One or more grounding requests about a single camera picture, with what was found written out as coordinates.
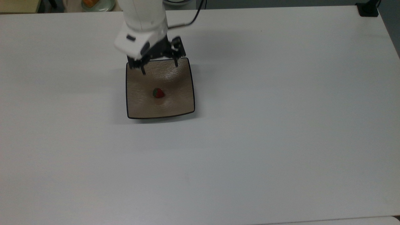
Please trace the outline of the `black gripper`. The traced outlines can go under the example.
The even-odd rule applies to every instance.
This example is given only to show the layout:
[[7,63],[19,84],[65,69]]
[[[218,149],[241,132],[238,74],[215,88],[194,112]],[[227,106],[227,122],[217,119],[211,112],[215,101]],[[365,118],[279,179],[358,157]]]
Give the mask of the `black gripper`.
[[144,66],[151,59],[161,57],[173,58],[175,67],[178,67],[178,60],[186,56],[186,51],[182,43],[181,37],[175,37],[171,42],[166,35],[153,46],[147,41],[141,49],[141,59],[127,57],[128,66],[130,69],[140,69],[143,75],[146,75]]

